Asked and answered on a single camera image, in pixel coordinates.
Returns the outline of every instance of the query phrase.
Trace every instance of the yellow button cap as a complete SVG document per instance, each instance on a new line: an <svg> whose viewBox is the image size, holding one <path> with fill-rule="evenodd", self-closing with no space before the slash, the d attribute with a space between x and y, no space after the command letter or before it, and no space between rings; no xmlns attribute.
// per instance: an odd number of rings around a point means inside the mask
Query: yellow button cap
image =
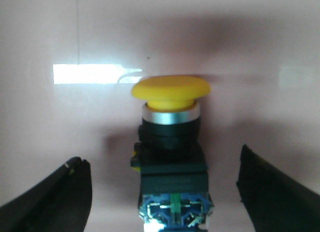
<svg viewBox="0 0 320 232"><path fill-rule="evenodd" d="M207 81L199 77L170 75L151 77L132 88L132 95L146 100L149 108L156 111L181 111L211 91Z"/></svg>

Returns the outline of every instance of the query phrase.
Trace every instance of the metal ring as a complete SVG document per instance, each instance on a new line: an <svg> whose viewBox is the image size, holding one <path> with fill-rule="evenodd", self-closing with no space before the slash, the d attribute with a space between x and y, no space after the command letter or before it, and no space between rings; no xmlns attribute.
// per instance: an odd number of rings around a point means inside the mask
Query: metal ring
<svg viewBox="0 0 320 232"><path fill-rule="evenodd" d="M143 106L142 118L150 123L158 125L175 125L194 121L200 116L200 106L197 102L184 111L178 112L159 112L148 107L147 104Z"/></svg>

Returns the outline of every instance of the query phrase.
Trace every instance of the yellow mushroom push button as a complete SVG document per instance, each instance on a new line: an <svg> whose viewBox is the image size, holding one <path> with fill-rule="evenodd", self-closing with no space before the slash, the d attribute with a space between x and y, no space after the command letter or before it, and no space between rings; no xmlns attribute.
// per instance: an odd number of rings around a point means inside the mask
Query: yellow mushroom push button
<svg viewBox="0 0 320 232"><path fill-rule="evenodd" d="M210 85L202 78L186 75L157 76L140 81L132 95L146 100L155 112L188 110L195 99L210 93Z"/></svg>

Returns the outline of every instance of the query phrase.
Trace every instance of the bright light patch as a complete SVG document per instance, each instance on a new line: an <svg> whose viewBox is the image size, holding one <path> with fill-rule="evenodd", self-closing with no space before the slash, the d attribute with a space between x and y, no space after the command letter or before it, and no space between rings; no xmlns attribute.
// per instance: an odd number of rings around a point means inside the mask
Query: bright light patch
<svg viewBox="0 0 320 232"><path fill-rule="evenodd" d="M124 84L137 83L140 68L121 64L54 64L54 84Z"/></svg>
<svg viewBox="0 0 320 232"><path fill-rule="evenodd" d="M159 230L162 230L164 228L165 228L165 225L162 223L159 223L155 219L150 220L150 223L145 223L143 225L144 232L159 232Z"/></svg>

